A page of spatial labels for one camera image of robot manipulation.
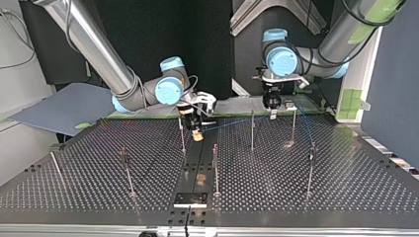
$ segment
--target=robotic arm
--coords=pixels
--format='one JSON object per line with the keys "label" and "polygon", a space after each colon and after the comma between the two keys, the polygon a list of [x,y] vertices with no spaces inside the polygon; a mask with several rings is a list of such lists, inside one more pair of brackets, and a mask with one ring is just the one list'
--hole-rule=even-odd
{"label": "robotic arm", "polygon": [[162,76],[142,84],[111,46],[80,0],[37,0],[66,32],[81,54],[111,88],[112,101],[119,112],[134,112],[161,103],[176,105],[195,140],[202,140],[201,116],[210,116],[215,97],[192,91],[185,66],[180,57],[160,63]]}
{"label": "robotic arm", "polygon": [[308,82],[303,75],[340,78],[349,63],[366,46],[378,27],[389,24],[405,0],[341,0],[345,11],[319,48],[296,47],[284,29],[270,29],[263,35],[263,66],[258,69],[265,90],[264,105],[274,119],[281,105],[280,91],[286,81]]}

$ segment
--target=vertical metal post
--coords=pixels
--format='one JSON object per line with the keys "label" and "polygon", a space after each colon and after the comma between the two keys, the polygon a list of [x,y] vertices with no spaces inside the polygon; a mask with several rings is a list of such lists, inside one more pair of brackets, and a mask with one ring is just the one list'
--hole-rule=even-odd
{"label": "vertical metal post", "polygon": [[126,175],[128,176],[129,187],[130,187],[130,190],[131,190],[130,195],[132,197],[135,197],[136,196],[136,193],[135,193],[135,190],[133,189],[132,179],[131,179],[131,176],[130,176],[130,173],[129,173],[129,167],[126,167]]}
{"label": "vertical metal post", "polygon": [[311,148],[310,148],[309,154],[308,154],[308,160],[310,161],[310,173],[308,175],[306,201],[308,201],[308,199],[311,196],[311,181],[312,181],[312,175],[313,175],[313,168],[314,168],[315,162],[317,160],[317,148],[316,148],[314,142],[311,143]]}
{"label": "vertical metal post", "polygon": [[59,175],[59,178],[61,179],[62,184],[64,185],[64,189],[66,190],[64,177],[62,176],[61,168],[59,168],[58,161],[56,160],[55,154],[53,153],[53,151],[49,152],[49,154],[52,157],[52,161],[53,161],[53,164],[55,166],[55,169],[58,172],[58,175]]}
{"label": "vertical metal post", "polygon": [[49,154],[50,154],[50,155],[51,155],[51,157],[52,157],[52,161],[53,161],[53,164],[54,164],[54,166],[55,166],[56,171],[58,171],[59,175],[62,175],[62,173],[61,173],[61,169],[59,168],[59,166],[58,166],[58,162],[56,161],[55,154],[54,154],[52,151],[51,151]]}
{"label": "vertical metal post", "polygon": [[255,130],[255,112],[252,111],[252,145],[251,145],[251,149],[252,151],[255,148],[255,135],[254,135],[254,130]]}
{"label": "vertical metal post", "polygon": [[132,184],[132,177],[130,175],[129,172],[129,156],[128,156],[128,150],[126,148],[126,146],[123,146],[122,152],[121,152],[121,156],[122,156],[122,160],[123,160],[123,165],[126,168],[126,176],[128,178],[128,182],[129,182],[129,188],[130,188],[130,196],[132,197],[136,197],[136,193],[135,190],[133,189],[133,184]]}
{"label": "vertical metal post", "polygon": [[179,129],[181,131],[181,137],[182,137],[182,152],[185,155],[185,153],[186,153],[186,148],[185,148],[185,134],[184,134],[184,129],[183,129],[183,126],[182,126],[182,120],[181,120],[181,118],[179,118]]}
{"label": "vertical metal post", "polygon": [[219,197],[221,193],[219,192],[218,186],[218,145],[214,144],[212,149],[212,166],[215,172],[215,196]]}
{"label": "vertical metal post", "polygon": [[293,131],[291,133],[291,140],[288,141],[285,145],[285,147],[292,147],[295,143],[294,137],[295,137],[295,123],[296,123],[296,111],[298,108],[296,107],[295,103],[292,101],[285,101],[285,107],[287,111],[293,111]]}
{"label": "vertical metal post", "polygon": [[296,110],[293,111],[293,133],[291,135],[291,142],[294,143],[293,138],[295,134],[295,118],[296,118]]}

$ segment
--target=green tape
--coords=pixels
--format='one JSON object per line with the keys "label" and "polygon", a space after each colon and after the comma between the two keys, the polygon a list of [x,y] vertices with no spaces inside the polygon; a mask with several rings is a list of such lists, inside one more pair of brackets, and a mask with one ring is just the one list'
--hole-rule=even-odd
{"label": "green tape", "polygon": [[[396,13],[397,7],[401,0],[377,0],[366,15],[366,20],[374,23],[382,23],[388,21]],[[375,27],[370,27],[364,24],[355,30],[348,44],[357,44],[364,41],[374,30]]]}
{"label": "green tape", "polygon": [[84,128],[87,128],[87,127],[93,126],[94,124],[95,124],[95,122],[93,122],[93,123],[89,123],[89,122],[82,122],[82,123],[80,123],[80,124],[76,125],[76,126],[75,126],[75,128],[76,128],[76,129],[84,129]]}
{"label": "green tape", "polygon": [[356,119],[361,108],[362,90],[345,89],[342,94],[338,119]]}

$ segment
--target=metal rod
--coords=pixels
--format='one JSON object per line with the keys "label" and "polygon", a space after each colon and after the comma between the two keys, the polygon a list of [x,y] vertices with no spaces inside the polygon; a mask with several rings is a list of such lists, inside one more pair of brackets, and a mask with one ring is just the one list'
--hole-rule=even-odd
{"label": "metal rod", "polygon": [[54,166],[55,166],[56,171],[58,171],[59,175],[62,175],[62,173],[61,173],[61,169],[59,168],[59,166],[58,166],[58,162],[56,161],[55,154],[51,151],[51,152],[50,152],[50,155],[51,155],[51,157],[52,157],[52,161],[53,161],[53,164],[54,164]]}
{"label": "metal rod", "polygon": [[179,118],[179,129],[181,131],[181,137],[182,137],[182,152],[185,155],[185,153],[186,153],[186,148],[185,148],[185,134],[184,134],[184,129],[183,129],[183,126],[182,126],[182,120],[181,120],[181,118]]}
{"label": "metal rod", "polygon": [[61,179],[62,184],[64,185],[64,189],[67,190],[67,187],[65,186],[64,177],[62,176],[61,168],[59,168],[58,161],[56,160],[55,154],[53,151],[49,152],[49,154],[52,157],[53,164],[55,166],[56,171],[58,172],[59,178]]}
{"label": "metal rod", "polygon": [[214,144],[212,149],[212,166],[214,167],[215,172],[215,196],[219,197],[221,193],[219,192],[218,186],[218,145]]}
{"label": "metal rod", "polygon": [[255,140],[254,129],[255,129],[255,112],[252,111],[252,146],[251,146],[252,151],[255,148],[255,145],[254,145],[254,140]]}
{"label": "metal rod", "polygon": [[311,179],[312,179],[312,174],[313,174],[313,161],[310,161],[310,173],[308,175],[308,185],[307,185],[307,195],[306,195],[306,200],[308,201],[308,199],[311,196]]}
{"label": "metal rod", "polygon": [[131,195],[132,195],[132,196],[136,196],[136,193],[135,193],[135,191],[133,190],[132,179],[131,179],[131,176],[130,176],[130,173],[129,173],[129,168],[128,168],[128,167],[126,167],[126,175],[128,176],[128,180],[129,180],[129,187],[130,187],[130,189],[131,189]]}
{"label": "metal rod", "polygon": [[295,118],[296,118],[296,110],[293,111],[293,133],[291,135],[291,143],[293,144],[293,138],[295,134]]}
{"label": "metal rod", "polygon": [[308,154],[308,159],[310,161],[310,173],[308,175],[308,185],[307,185],[307,196],[306,196],[306,200],[308,201],[308,199],[311,196],[311,180],[312,180],[312,174],[313,174],[313,167],[314,164],[317,160],[317,149],[315,146],[315,143],[311,143],[311,148],[309,150],[309,154]]}
{"label": "metal rod", "polygon": [[126,176],[128,178],[128,182],[129,182],[130,195],[132,197],[135,197],[136,193],[133,189],[132,177],[131,177],[130,172],[129,172],[129,162],[130,161],[129,161],[129,156],[128,156],[128,150],[127,150],[125,145],[123,145],[123,148],[122,148],[122,151],[121,151],[121,156],[122,156],[123,165],[126,168]]}

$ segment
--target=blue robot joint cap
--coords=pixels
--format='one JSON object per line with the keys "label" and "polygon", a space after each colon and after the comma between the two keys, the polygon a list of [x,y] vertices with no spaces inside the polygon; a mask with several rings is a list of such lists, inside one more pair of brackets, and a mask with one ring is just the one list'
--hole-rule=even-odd
{"label": "blue robot joint cap", "polygon": [[269,29],[263,33],[263,42],[274,40],[285,40],[288,32],[285,29]]}
{"label": "blue robot joint cap", "polygon": [[171,106],[181,100],[184,86],[176,77],[165,77],[157,83],[154,92],[158,102]]}
{"label": "blue robot joint cap", "polygon": [[164,59],[160,62],[160,69],[162,72],[176,68],[176,67],[184,67],[183,61],[178,56],[169,57]]}

